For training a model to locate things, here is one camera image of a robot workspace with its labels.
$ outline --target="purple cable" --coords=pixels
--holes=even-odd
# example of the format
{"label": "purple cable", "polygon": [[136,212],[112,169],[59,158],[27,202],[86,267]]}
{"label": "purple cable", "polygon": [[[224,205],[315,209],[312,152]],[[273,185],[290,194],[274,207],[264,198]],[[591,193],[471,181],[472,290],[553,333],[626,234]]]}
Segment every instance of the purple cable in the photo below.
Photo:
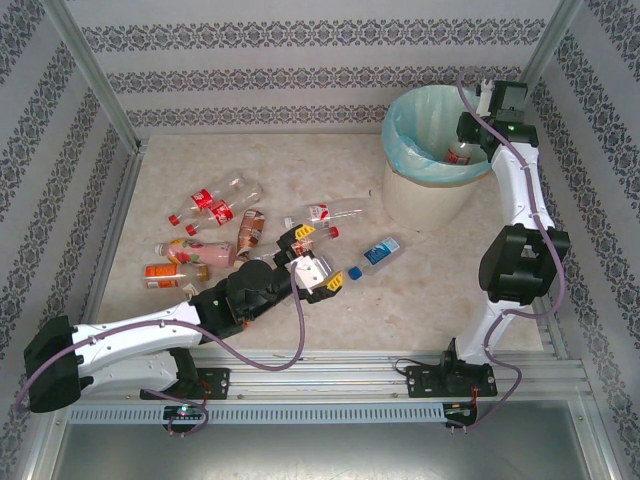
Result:
{"label": "purple cable", "polygon": [[560,257],[558,256],[558,252],[556,252],[556,249],[553,246],[553,242],[551,241],[549,234],[547,233],[547,231],[544,228],[544,225],[542,225],[542,222],[540,221],[540,213],[538,212],[538,206],[536,205],[536,198],[534,193],[535,190],[533,186],[533,177],[531,175],[531,170],[529,169],[529,165],[527,164],[527,161],[524,159],[522,154],[518,152],[518,150],[513,146],[513,144],[509,142],[509,140],[503,137],[500,134],[500,132],[498,132],[495,128],[493,128],[491,125],[485,122],[482,119],[482,117],[480,117],[480,115],[476,113],[475,109],[473,108],[473,106],[471,105],[471,103],[467,99],[467,96],[464,93],[464,88],[462,87],[462,77],[466,72],[475,70],[475,69],[476,69],[475,67],[469,67],[460,71],[460,73],[458,74],[458,79],[456,80],[456,86],[458,87],[458,94],[460,95],[460,99],[462,100],[462,103],[464,103],[464,106],[466,107],[467,111],[471,114],[471,116],[480,125],[482,125],[489,133],[491,133],[494,137],[500,140],[500,142],[505,147],[507,147],[511,153],[515,155],[515,157],[518,159],[518,162],[520,162],[520,166],[524,170],[525,178],[527,181],[527,194],[529,196],[529,203],[531,204],[533,221],[535,222],[536,226],[538,227],[538,230],[540,231],[540,234],[542,235],[544,244],[547,246],[547,248],[549,249],[549,252],[551,253],[553,264],[555,265],[556,270],[558,272],[559,291],[558,291],[558,296],[556,297],[553,303],[553,306],[549,309],[549,311],[543,312],[543,313],[527,313],[527,312],[520,312],[518,310],[507,309],[504,312],[502,312],[502,314],[500,314],[498,318],[496,318],[496,320],[493,322],[493,324],[487,331],[487,334],[485,335],[484,342],[483,342],[483,347],[484,347],[485,354],[487,355],[487,358],[491,362],[495,363],[496,365],[499,365],[504,368],[509,368],[515,371],[516,381],[513,383],[511,388],[507,390],[507,392],[502,396],[502,398],[498,401],[498,403],[494,405],[494,407],[491,410],[489,410],[482,418],[476,421],[473,425],[470,425],[469,427],[467,427],[467,430],[472,430],[476,428],[478,425],[482,424],[482,422],[484,422],[488,418],[495,415],[498,409],[508,400],[508,398],[513,394],[513,392],[516,391],[516,389],[520,385],[520,382],[522,382],[522,371],[516,365],[512,365],[510,363],[506,363],[501,360],[498,360],[489,351],[489,342],[491,340],[491,336],[493,335],[493,332],[495,332],[496,328],[498,328],[498,325],[500,325],[500,323],[504,320],[504,316],[517,315],[520,317],[537,320],[537,319],[545,318],[549,315],[553,315],[560,309],[560,305],[562,304],[562,300],[564,299],[564,295],[566,291],[566,280],[564,276],[564,269],[562,267],[562,261],[560,260]]}
{"label": "purple cable", "polygon": [[[22,402],[24,401],[25,397],[27,396],[27,393],[29,392],[29,389],[33,386],[33,384],[40,377],[40,375],[42,375],[44,373],[45,370],[47,370],[49,367],[51,367],[51,365],[53,365],[55,362],[60,360],[65,355],[73,353],[74,351],[78,350],[81,347],[84,347],[85,345],[93,344],[93,343],[97,342],[98,340],[104,340],[105,338],[110,337],[112,335],[117,335],[118,333],[127,332],[129,330],[135,330],[136,328],[142,328],[142,327],[159,326],[160,328],[165,328],[168,325],[174,325],[174,326],[177,326],[177,327],[189,328],[191,330],[195,330],[196,332],[200,333],[202,336],[208,338],[209,340],[211,340],[213,342],[216,342],[218,345],[220,345],[222,348],[224,348],[231,355],[236,357],[238,360],[243,361],[247,365],[250,365],[252,367],[258,368],[260,370],[267,370],[269,372],[279,372],[279,371],[282,371],[282,370],[286,370],[287,368],[293,366],[300,359],[300,357],[302,356],[302,351],[304,350],[304,343],[305,343],[304,312],[302,311],[302,304],[300,303],[300,295],[298,294],[298,288],[296,286],[296,275],[295,275],[296,265],[297,265],[296,263],[292,263],[291,264],[291,274],[289,275],[289,279],[291,281],[291,291],[292,291],[293,299],[294,299],[295,304],[296,304],[296,310],[298,311],[298,321],[300,322],[300,339],[298,341],[298,349],[296,350],[296,353],[293,355],[291,360],[289,360],[287,363],[284,363],[282,365],[277,365],[275,367],[271,366],[271,365],[264,365],[262,363],[258,363],[258,362],[254,361],[254,360],[251,360],[251,359],[245,357],[240,352],[234,350],[229,345],[227,345],[225,342],[220,340],[218,337],[216,337],[212,333],[207,332],[202,327],[199,327],[197,325],[193,325],[191,323],[183,322],[181,320],[145,320],[145,321],[138,322],[138,323],[133,323],[133,324],[130,324],[130,325],[123,325],[122,327],[117,327],[117,328],[114,328],[113,330],[109,330],[107,332],[102,332],[102,333],[98,333],[96,335],[92,335],[89,338],[86,338],[86,339],[84,339],[84,340],[82,340],[82,341],[80,341],[80,342],[78,342],[78,343],[76,343],[74,345],[71,345],[71,346],[69,346],[67,348],[64,348],[64,349],[60,350],[58,353],[56,353],[51,358],[49,358],[46,362],[44,362],[42,365],[40,365],[40,367],[35,372],[33,372],[33,375],[31,375],[27,379],[27,381],[25,382],[24,386],[22,387],[22,389],[20,389],[20,391],[18,392],[18,395],[16,396],[16,399],[15,399],[15,401],[13,403],[13,408],[17,412],[21,412],[21,413],[26,413],[26,412],[29,411],[29,407],[26,407],[26,406],[24,406],[22,404]],[[205,425],[209,421],[209,412],[207,411],[207,409],[206,409],[206,407],[204,405],[201,405],[201,404],[196,403],[196,402],[192,402],[190,400],[186,400],[184,398],[172,397],[170,395],[166,395],[166,394],[164,394],[162,392],[157,392],[155,390],[146,390],[146,391],[149,392],[152,395],[155,395],[157,397],[163,398],[165,400],[170,400],[170,401],[177,402],[177,403],[186,403],[187,405],[190,405],[190,406],[192,406],[194,408],[198,408],[198,409],[200,409],[202,411],[202,413],[205,416],[205,421],[203,421],[198,426],[194,427],[192,430],[190,430],[188,432],[180,433],[179,435],[181,437],[186,437],[188,435],[193,435],[194,433],[196,433],[199,430],[201,430],[202,428],[204,428]],[[173,424],[173,420],[174,420],[173,418],[170,419],[169,420],[169,425],[167,426],[167,429],[169,430],[169,434],[170,435],[173,435],[173,434],[177,433],[177,432],[174,432],[173,430],[171,430],[171,425]]]}

